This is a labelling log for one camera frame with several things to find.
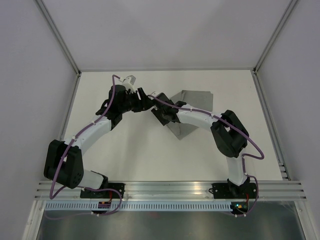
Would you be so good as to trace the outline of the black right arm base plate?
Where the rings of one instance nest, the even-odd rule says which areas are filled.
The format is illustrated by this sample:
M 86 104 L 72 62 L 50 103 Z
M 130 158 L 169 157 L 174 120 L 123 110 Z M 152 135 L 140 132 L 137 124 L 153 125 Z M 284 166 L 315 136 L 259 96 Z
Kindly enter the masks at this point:
M 211 185 L 210 192 L 213 194 L 213 198 L 220 199 L 241 199 L 245 200 L 255 199 L 257 197 L 257 186 L 255 183 L 242 184 L 241 186 L 237 186 L 232 184 L 228 184 L 226 182 L 223 183 L 213 183 Z

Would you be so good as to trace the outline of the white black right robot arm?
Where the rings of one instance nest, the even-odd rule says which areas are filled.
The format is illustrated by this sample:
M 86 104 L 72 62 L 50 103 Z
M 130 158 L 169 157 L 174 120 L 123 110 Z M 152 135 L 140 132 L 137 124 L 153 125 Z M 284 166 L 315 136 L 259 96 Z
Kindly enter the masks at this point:
M 226 192 L 232 198 L 243 196 L 250 184 L 244 170 L 244 150 L 248 145 L 249 133 L 237 115 L 231 110 L 216 115 L 183 101 L 173 103 L 164 93 L 149 97 L 154 102 L 152 113 L 162 125 L 189 124 L 211 132 L 217 149 L 227 160 Z

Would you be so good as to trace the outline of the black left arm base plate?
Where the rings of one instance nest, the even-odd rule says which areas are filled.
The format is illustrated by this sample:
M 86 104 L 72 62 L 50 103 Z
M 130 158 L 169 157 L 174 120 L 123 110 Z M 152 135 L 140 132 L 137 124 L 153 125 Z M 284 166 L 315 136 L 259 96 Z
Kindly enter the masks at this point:
M 109 182 L 108 185 L 100 187 L 97 190 L 89 190 L 84 189 L 80 192 L 81 199 L 120 199 L 119 195 L 111 190 L 105 189 L 113 189 L 121 195 L 124 196 L 126 184 L 123 182 Z

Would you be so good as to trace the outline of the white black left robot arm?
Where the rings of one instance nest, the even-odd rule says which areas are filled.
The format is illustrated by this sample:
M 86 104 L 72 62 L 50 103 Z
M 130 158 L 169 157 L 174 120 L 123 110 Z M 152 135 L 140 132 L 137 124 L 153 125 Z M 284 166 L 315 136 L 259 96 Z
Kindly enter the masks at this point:
M 154 102 L 142 88 L 127 90 L 123 85 L 115 85 L 109 91 L 101 108 L 95 113 L 91 123 L 76 135 L 63 141 L 53 140 L 49 146 L 44 165 L 45 178 L 67 188 L 91 188 L 98 198 L 109 193 L 108 178 L 100 173 L 85 170 L 84 153 L 103 135 L 112 131 L 127 112 L 147 111 Z

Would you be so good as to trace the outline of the grey cloth napkin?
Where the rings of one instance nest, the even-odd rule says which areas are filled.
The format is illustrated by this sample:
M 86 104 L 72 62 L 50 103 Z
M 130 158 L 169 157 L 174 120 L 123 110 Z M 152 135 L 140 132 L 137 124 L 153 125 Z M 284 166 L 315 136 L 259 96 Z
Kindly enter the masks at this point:
M 190 104 L 192 107 L 208 112 L 213 110 L 214 96 L 210 91 L 181 90 L 169 99 L 174 104 L 178 101 L 182 101 Z M 191 124 L 177 122 L 169 122 L 166 126 L 171 130 L 178 140 L 182 140 L 198 128 Z

